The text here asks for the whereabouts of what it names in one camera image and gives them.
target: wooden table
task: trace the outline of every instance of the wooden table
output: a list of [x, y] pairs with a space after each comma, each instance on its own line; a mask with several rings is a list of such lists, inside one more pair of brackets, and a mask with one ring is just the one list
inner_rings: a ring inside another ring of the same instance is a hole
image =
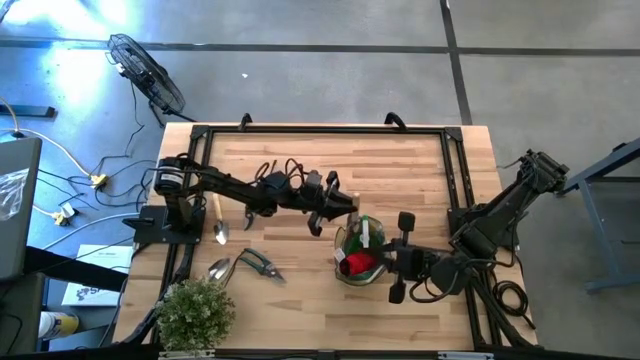
[[[192, 124], [168, 124], [159, 157], [187, 151], [191, 127]], [[463, 126], [462, 132], [476, 202], [487, 202], [501, 191], [489, 131], [484, 126]], [[201, 158], [202, 151], [202, 147], [198, 149], [196, 159]], [[303, 163], [305, 169], [317, 169], [324, 176], [336, 170], [341, 191], [359, 192], [360, 213], [382, 221], [388, 237], [399, 233], [398, 212], [410, 211], [416, 215], [411, 243], [449, 248], [446, 211], [450, 205], [438, 137], [216, 134], [210, 165], [251, 181], [263, 162], [277, 159], [276, 167], [282, 168], [290, 157]], [[454, 170], [459, 174], [455, 151], [452, 157]], [[464, 204], [462, 194], [459, 198]], [[152, 193], [149, 203], [163, 204], [163, 200]], [[394, 305], [387, 301], [391, 274], [358, 288], [336, 280], [333, 241], [346, 216], [333, 224], [324, 224], [319, 238], [309, 234], [308, 216], [282, 209], [272, 218], [256, 218], [249, 231], [242, 231], [244, 205], [221, 198], [222, 217], [231, 226], [230, 240], [221, 246], [214, 239], [216, 214], [212, 203], [207, 202], [207, 222], [202, 242], [196, 247], [191, 276], [203, 276], [219, 258], [235, 257], [243, 248], [252, 247], [265, 254], [287, 281], [280, 286], [248, 266], [238, 265], [228, 285], [237, 319], [221, 348], [473, 348], [464, 294], [448, 296], [433, 304], [414, 303], [407, 296], [403, 304]], [[167, 248], [151, 245], [131, 264], [114, 341], [130, 334], [156, 300]], [[176, 269], [181, 257], [179, 253]], [[506, 253], [499, 254], [499, 259], [510, 260]], [[498, 267], [496, 273], [500, 280], [523, 285], [517, 266]], [[486, 312], [479, 304], [483, 334], [489, 339]], [[523, 319], [510, 320], [526, 339], [536, 342], [535, 333]]]

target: fan guard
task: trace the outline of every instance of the fan guard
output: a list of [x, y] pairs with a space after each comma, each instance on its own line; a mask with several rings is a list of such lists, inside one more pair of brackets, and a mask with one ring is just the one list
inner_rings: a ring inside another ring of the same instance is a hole
[[185, 101], [167, 70], [131, 37], [114, 34], [107, 42], [111, 57], [119, 64], [120, 75], [131, 80], [165, 114], [179, 115]]

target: white paper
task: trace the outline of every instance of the white paper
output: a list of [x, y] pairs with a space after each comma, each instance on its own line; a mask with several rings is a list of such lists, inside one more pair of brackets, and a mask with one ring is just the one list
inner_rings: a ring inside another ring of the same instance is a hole
[[[98, 250], [105, 245], [80, 245], [78, 256]], [[107, 269], [128, 274], [131, 265], [131, 246], [112, 246], [91, 255], [84, 256], [78, 261], [102, 266]], [[120, 293], [103, 289], [92, 288], [80, 284], [69, 283], [62, 299], [65, 306], [116, 306]]]
[[360, 241], [362, 242], [363, 248], [369, 248], [369, 221], [366, 218], [362, 220], [362, 235], [360, 235]]
[[342, 249], [337, 248], [336, 251], [333, 253], [333, 257], [335, 257], [336, 260], [340, 262], [344, 260], [344, 258], [346, 258], [347, 256], [344, 254], [344, 251], [342, 251]]

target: pruning shears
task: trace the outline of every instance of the pruning shears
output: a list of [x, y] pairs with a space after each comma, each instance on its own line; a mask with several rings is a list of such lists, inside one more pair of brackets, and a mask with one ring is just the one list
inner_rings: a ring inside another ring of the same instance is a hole
[[[250, 258], [246, 257], [246, 254], [251, 254], [255, 256], [256, 258], [258, 258], [258, 260], [260, 260], [260, 263], [255, 262]], [[273, 263], [269, 261], [269, 259], [267, 259], [264, 255], [260, 254], [259, 252], [251, 248], [245, 248], [244, 250], [242, 250], [242, 252], [238, 256], [238, 260], [251, 266], [258, 272], [258, 274], [262, 276], [271, 278], [280, 284], [286, 283], [286, 280], [282, 277], [282, 275], [280, 275], [280, 272], [278, 271], [276, 266], [273, 265]]]

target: power cable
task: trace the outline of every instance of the power cable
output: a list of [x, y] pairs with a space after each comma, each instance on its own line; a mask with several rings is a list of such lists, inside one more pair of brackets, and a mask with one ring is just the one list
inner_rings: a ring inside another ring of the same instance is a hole
[[50, 244], [48, 244], [47, 246], [43, 247], [43, 248], [42, 248], [42, 250], [50, 249], [51, 247], [53, 247], [53, 246], [55, 246], [55, 245], [59, 244], [60, 242], [64, 241], [65, 239], [67, 239], [67, 238], [71, 237], [71, 236], [72, 236], [72, 235], [74, 235], [75, 233], [77, 233], [77, 232], [79, 232], [79, 231], [81, 231], [81, 230], [84, 230], [84, 229], [88, 228], [89, 226], [92, 226], [92, 225], [95, 225], [95, 224], [101, 223], [101, 222], [103, 222], [103, 221], [111, 220], [111, 219], [123, 218], [123, 217], [128, 217], [128, 216], [138, 216], [138, 215], [140, 215], [140, 214], [139, 214], [139, 213], [116, 214], [116, 215], [107, 216], [107, 217], [104, 217], [104, 218], [101, 218], [101, 219], [98, 219], [98, 220], [94, 220], [94, 221], [92, 221], [92, 222], [90, 222], [90, 223], [88, 223], [88, 224], [84, 224], [84, 225], [82, 225], [81, 227], [79, 227], [79, 228], [77, 228], [77, 229], [73, 230], [72, 232], [70, 232], [70, 233], [68, 233], [68, 234], [66, 234], [66, 235], [64, 235], [64, 236], [62, 236], [62, 237], [61, 237], [61, 238], [59, 238], [58, 240], [53, 241], [52, 243], [50, 243]]
[[70, 177], [66, 178], [66, 177], [63, 177], [63, 176], [60, 176], [60, 175], [56, 175], [56, 174], [54, 174], [52, 172], [48, 172], [48, 171], [45, 171], [45, 170], [42, 170], [42, 169], [38, 169], [38, 171], [41, 172], [41, 173], [47, 174], [49, 176], [53, 176], [55, 178], [67, 181], [67, 182], [69, 182], [71, 184], [84, 185], [84, 186], [93, 185], [93, 184], [88, 184], [88, 183], [83, 183], [83, 182], [80, 182], [80, 181], [72, 180], [73, 178], [77, 178], [78, 176], [70, 176]]
[[37, 211], [37, 212], [39, 212], [39, 213], [41, 213], [43, 215], [46, 215], [46, 216], [49, 216], [49, 217], [53, 217], [53, 213], [50, 213], [50, 212], [45, 211], [45, 210], [42, 210], [41, 208], [39, 208], [36, 205], [33, 205], [33, 210], [35, 210], [35, 211]]
[[76, 257], [72, 257], [72, 258], [68, 258], [68, 259], [65, 259], [65, 260], [63, 260], [63, 261], [60, 261], [59, 263], [56, 263], [56, 264], [53, 264], [53, 265], [50, 265], [50, 266], [47, 266], [47, 267], [44, 267], [44, 268], [41, 268], [41, 269], [38, 269], [38, 270], [34, 270], [34, 271], [30, 272], [29, 274], [33, 274], [33, 273], [37, 273], [37, 272], [43, 272], [43, 271], [46, 271], [46, 270], [50, 270], [50, 269], [52, 269], [52, 268], [54, 268], [54, 267], [56, 267], [56, 266], [64, 265], [64, 264], [70, 263], [70, 262], [72, 262], [72, 261], [75, 261], [75, 260], [78, 260], [78, 259], [82, 259], [83, 257], [85, 257], [85, 256], [89, 256], [89, 255], [94, 254], [94, 253], [97, 253], [98, 251], [101, 251], [101, 250], [104, 250], [104, 249], [108, 249], [108, 248], [113, 247], [113, 246], [116, 246], [116, 245], [120, 245], [120, 244], [122, 244], [123, 242], [129, 241], [129, 240], [131, 240], [131, 239], [133, 239], [133, 236], [129, 236], [129, 237], [128, 237], [128, 238], [126, 238], [126, 239], [122, 239], [122, 240], [116, 241], [116, 242], [114, 242], [113, 244], [109, 244], [109, 245], [102, 246], [102, 247], [97, 248], [97, 249], [95, 249], [95, 250], [89, 251], [89, 252], [88, 252], [88, 253], [86, 253], [86, 254], [78, 255], [78, 256], [76, 256]]
[[[491, 294], [493, 298], [496, 300], [498, 306], [505, 312], [505, 314], [521, 317], [524, 321], [527, 322], [527, 325], [533, 330], [536, 329], [533, 321], [527, 316], [527, 310], [529, 309], [529, 297], [524, 289], [518, 284], [511, 280], [502, 280], [498, 281], [495, 272], [490, 271], [489, 274], [493, 278], [493, 288], [491, 289]], [[504, 301], [504, 294], [507, 291], [512, 291], [516, 297], [518, 298], [518, 305], [511, 306]]]
[[82, 165], [80, 165], [78, 163], [78, 161], [71, 155], [71, 153], [69, 153], [69, 151], [67, 151], [67, 149], [65, 149], [62, 145], [58, 144], [57, 142], [51, 140], [48, 136], [43, 135], [43, 134], [41, 134], [41, 133], [39, 133], [37, 131], [20, 128], [20, 125], [18, 123], [18, 118], [16, 117], [16, 113], [15, 113], [15, 111], [13, 111], [13, 108], [11, 107], [11, 105], [9, 105], [9, 103], [3, 97], [0, 97], [0, 101], [2, 101], [4, 103], [4, 105], [7, 107], [7, 109], [11, 113], [11, 117], [13, 118], [13, 124], [14, 124], [14, 128], [13, 129], [0, 129], [0, 131], [13, 131], [14, 133], [19, 133], [21, 131], [26, 131], [28, 133], [34, 134], [34, 135], [42, 138], [43, 140], [46, 140], [49, 143], [53, 144], [58, 149], [62, 150], [62, 152], [65, 155], [67, 155], [67, 157], [75, 164], [75, 166], [80, 170], [81, 173], [83, 173], [83, 174], [85, 174], [87, 176], [90, 176], [89, 173], [82, 167]]
[[22, 319], [20, 319], [19, 317], [13, 315], [13, 314], [8, 314], [8, 313], [3, 313], [0, 314], [0, 317], [2, 316], [6, 316], [12, 319], [15, 319], [18, 321], [18, 330], [16, 330], [16, 334], [13, 336], [13, 340], [11, 340], [11, 344], [9, 344], [9, 347], [7, 348], [7, 351], [4, 353], [5, 355], [9, 355], [9, 353], [11, 352], [11, 349], [13, 348], [13, 345], [16, 344], [16, 340], [18, 340], [18, 336], [20, 335], [20, 331], [22, 331]]
[[5, 100], [2, 96], [0, 96], [0, 101], [2, 101], [4, 103], [4, 106], [7, 107], [7, 110], [9, 110], [9, 113], [11, 114], [11, 117], [13, 118], [13, 131], [14, 132], [19, 132], [20, 131], [20, 126], [18, 125], [18, 118], [16, 117], [16, 113], [15, 111], [13, 111], [13, 108], [11, 107], [11, 105], [9, 105], [9, 103], [7, 102], [7, 100]]
[[52, 188], [57, 189], [58, 191], [70, 196], [70, 198], [65, 199], [65, 200], [61, 201], [60, 203], [58, 203], [58, 206], [61, 206], [62, 204], [66, 203], [67, 201], [71, 201], [73, 199], [77, 199], [78, 201], [84, 203], [85, 205], [87, 205], [88, 207], [92, 208], [93, 210], [98, 211], [98, 209], [95, 206], [93, 206], [93, 205], [89, 204], [88, 202], [78, 198], [79, 196], [86, 195], [85, 193], [76, 193], [75, 195], [73, 195], [70, 192], [63, 190], [63, 189], [57, 187], [56, 185], [53, 185], [52, 183], [50, 183], [50, 182], [48, 182], [46, 180], [43, 180], [41, 178], [36, 178], [36, 180], [41, 181], [41, 182], [51, 186]]
[[136, 97], [136, 92], [135, 92], [135, 89], [133, 87], [133, 82], [130, 82], [130, 84], [131, 84], [131, 94], [133, 95], [133, 119], [136, 122], [136, 124], [138, 124], [138, 129], [134, 130], [131, 133], [131, 135], [129, 136], [129, 141], [127, 142], [127, 146], [124, 148], [124, 154], [123, 155], [107, 155], [107, 156], [103, 156], [100, 159], [100, 161], [98, 162], [98, 165], [96, 165], [96, 167], [93, 168], [93, 170], [91, 170], [91, 172], [90, 172], [91, 175], [95, 174], [96, 171], [102, 170], [102, 166], [104, 165], [104, 162], [107, 159], [130, 158], [131, 154], [128, 154], [129, 146], [131, 146], [131, 142], [133, 141], [133, 138], [136, 136], [136, 134], [138, 134], [140, 131], [142, 131], [142, 129], [144, 129], [144, 127], [145, 127], [145, 125], [141, 124], [140, 121], [138, 120], [138, 98]]
[[456, 281], [458, 280], [458, 274], [459, 271], [456, 271], [455, 274], [453, 275], [453, 279], [451, 280], [451, 285], [449, 285], [449, 288], [443, 292], [440, 295], [437, 296], [433, 296], [431, 298], [428, 299], [423, 299], [423, 298], [418, 298], [416, 297], [413, 292], [418, 288], [418, 286], [422, 285], [423, 282], [426, 283], [426, 281], [419, 281], [414, 283], [411, 288], [409, 289], [409, 297], [411, 298], [411, 300], [417, 302], [417, 303], [421, 303], [421, 304], [430, 304], [430, 303], [434, 303], [436, 301], [440, 301], [442, 299], [444, 299], [445, 297], [449, 296], [449, 294], [451, 294], [451, 292], [453, 291], [454, 286], [456, 285]]
[[118, 314], [120, 313], [120, 301], [122, 300], [122, 295], [124, 294], [124, 288], [127, 286], [127, 282], [128, 282], [129, 278], [124, 279], [124, 281], [122, 282], [122, 286], [120, 287], [120, 295], [118, 295], [118, 301], [116, 302], [116, 310], [113, 312], [113, 317], [111, 318], [111, 321], [109, 322], [109, 326], [107, 326], [107, 330], [104, 331], [104, 335], [102, 335], [102, 338], [100, 339], [100, 342], [98, 343], [98, 347], [102, 347], [102, 345], [104, 345], [104, 341], [107, 339], [107, 336], [109, 335], [109, 332], [111, 331], [111, 328], [113, 327], [113, 324], [116, 322], [116, 319], [118, 318]]
[[[123, 171], [125, 171], [125, 170], [127, 170], [127, 169], [131, 168], [132, 166], [137, 165], [137, 164], [140, 164], [140, 163], [144, 163], [144, 162], [151, 162], [151, 163], [155, 163], [155, 161], [153, 161], [153, 160], [140, 160], [140, 161], [136, 161], [136, 162], [131, 163], [131, 164], [129, 164], [129, 165], [127, 165], [127, 166], [125, 166], [124, 168], [122, 168], [122, 169], [120, 169], [120, 170], [116, 171], [113, 175], [111, 175], [111, 178], [113, 179], [113, 177], [115, 177], [115, 176], [117, 176], [118, 174], [122, 173]], [[145, 187], [144, 187], [143, 185], [144, 185], [144, 184], [134, 184], [134, 185], [133, 185], [133, 186], [131, 186], [129, 189], [125, 190], [124, 192], [122, 192], [122, 193], [120, 193], [120, 194], [116, 194], [116, 195], [107, 194], [106, 192], [102, 192], [102, 193], [103, 193], [104, 195], [106, 195], [106, 196], [110, 197], [110, 198], [117, 198], [117, 197], [122, 197], [122, 196], [128, 195], [129, 193], [131, 193], [131, 192], [132, 192], [135, 188], [137, 188], [138, 186], [142, 186], [142, 187], [143, 187], [143, 189], [144, 189]], [[141, 196], [141, 194], [139, 193], [139, 194], [138, 194], [138, 196], [136, 197], [136, 201], [126, 202], [126, 203], [122, 203], [122, 204], [108, 204], [108, 203], [103, 202], [103, 201], [98, 197], [98, 192], [99, 192], [99, 189], [95, 189], [95, 191], [94, 191], [94, 197], [95, 197], [96, 201], [98, 202], [98, 204], [103, 205], [103, 206], [106, 206], [106, 207], [126, 207], [126, 206], [131, 206], [131, 205], [136, 205], [136, 206], [138, 206], [138, 205], [140, 205], [141, 203], [144, 203], [144, 202], [141, 202], [141, 201], [140, 201], [140, 196]]]

